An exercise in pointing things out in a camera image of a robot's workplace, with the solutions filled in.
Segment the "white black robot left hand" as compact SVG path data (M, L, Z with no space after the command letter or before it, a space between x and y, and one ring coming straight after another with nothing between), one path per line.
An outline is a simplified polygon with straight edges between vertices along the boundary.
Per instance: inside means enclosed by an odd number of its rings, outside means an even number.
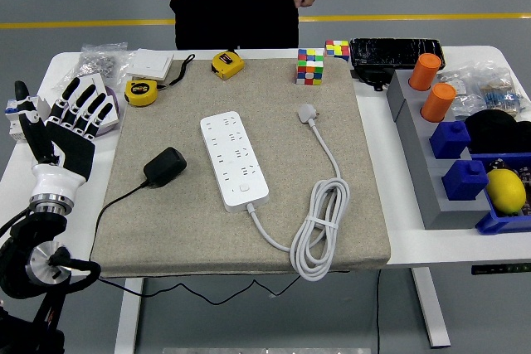
M26 84L14 84L17 115L24 137L36 164L32 174L37 180L31 203L59 201L72 204L79 187L85 184L95 156L93 140L100 125L114 108L99 94L96 86L80 88L80 79L73 79L43 119L32 103Z

